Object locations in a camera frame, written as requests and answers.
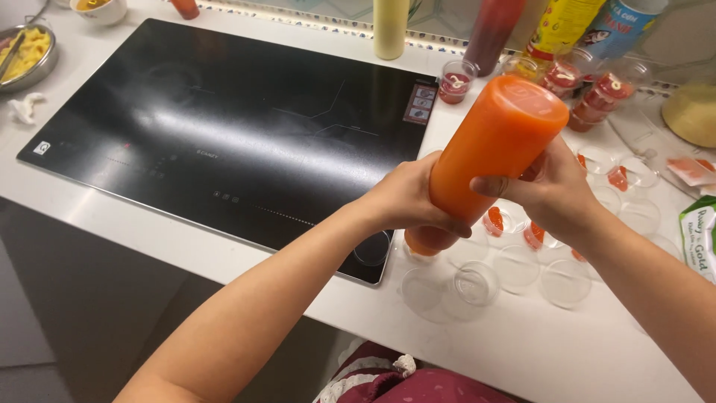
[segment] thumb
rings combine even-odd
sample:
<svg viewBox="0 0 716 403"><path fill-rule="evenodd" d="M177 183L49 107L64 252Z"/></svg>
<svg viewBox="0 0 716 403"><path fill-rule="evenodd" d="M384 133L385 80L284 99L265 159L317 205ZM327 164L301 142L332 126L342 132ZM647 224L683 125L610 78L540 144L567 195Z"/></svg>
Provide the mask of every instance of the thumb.
<svg viewBox="0 0 716 403"><path fill-rule="evenodd" d="M470 225L466 222L450 216L448 213L435 206L432 207L429 217L431 226L443 229L461 238L469 238L473 234Z"/></svg>
<svg viewBox="0 0 716 403"><path fill-rule="evenodd" d="M507 176L477 176L470 181L470 190L487 197L499 197L517 204L528 201L534 184Z"/></svg>

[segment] person's left hand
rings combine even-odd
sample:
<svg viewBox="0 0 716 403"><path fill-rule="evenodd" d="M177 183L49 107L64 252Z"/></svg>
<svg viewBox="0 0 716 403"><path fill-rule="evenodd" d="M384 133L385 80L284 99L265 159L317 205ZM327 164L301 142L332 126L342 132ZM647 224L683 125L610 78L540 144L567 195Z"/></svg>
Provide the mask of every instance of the person's left hand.
<svg viewBox="0 0 716 403"><path fill-rule="evenodd" d="M402 162L373 189L356 200L357 205L375 217L381 229L427 225L469 238L472 234L469 225L430 203L430 171L441 153L436 151L418 161Z"/></svg>

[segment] steel bowl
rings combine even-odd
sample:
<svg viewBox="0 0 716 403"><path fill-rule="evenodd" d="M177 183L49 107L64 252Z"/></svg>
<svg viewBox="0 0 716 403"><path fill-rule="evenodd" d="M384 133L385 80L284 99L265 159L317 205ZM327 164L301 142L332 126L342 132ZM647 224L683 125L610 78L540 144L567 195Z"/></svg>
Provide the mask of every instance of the steel bowl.
<svg viewBox="0 0 716 403"><path fill-rule="evenodd" d="M49 47L47 48L47 51L42 56L42 58L37 63L35 63L34 66L30 67L30 69L26 72L13 78L12 80L0 82L0 93L17 93L18 91L26 90L27 88L32 87L33 85L37 84L45 77L47 77L57 65L57 59L59 58L59 52L57 51L57 42L52 30L44 25L18 25L17 27L6 29L5 31L0 32L0 39L5 39L7 37L15 37L22 29L33 28L39 28L40 32L49 34Z"/></svg>

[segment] cooktop logo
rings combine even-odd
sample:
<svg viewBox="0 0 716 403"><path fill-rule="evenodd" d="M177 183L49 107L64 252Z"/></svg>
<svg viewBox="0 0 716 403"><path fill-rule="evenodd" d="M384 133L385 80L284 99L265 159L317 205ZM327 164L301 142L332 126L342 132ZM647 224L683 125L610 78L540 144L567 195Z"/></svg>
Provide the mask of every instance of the cooktop logo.
<svg viewBox="0 0 716 403"><path fill-rule="evenodd" d="M202 151L202 150L197 150L196 153L201 154L203 156L207 156L209 158L219 158L219 156L217 156L216 154L207 153L206 151Z"/></svg>

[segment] green package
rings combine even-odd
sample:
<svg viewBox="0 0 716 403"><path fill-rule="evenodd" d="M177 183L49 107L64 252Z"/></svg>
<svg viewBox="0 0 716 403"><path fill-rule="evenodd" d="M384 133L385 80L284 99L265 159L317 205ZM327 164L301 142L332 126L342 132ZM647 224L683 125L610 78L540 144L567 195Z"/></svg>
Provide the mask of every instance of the green package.
<svg viewBox="0 0 716 403"><path fill-rule="evenodd" d="M716 284L716 197L704 196L679 214L686 264Z"/></svg>

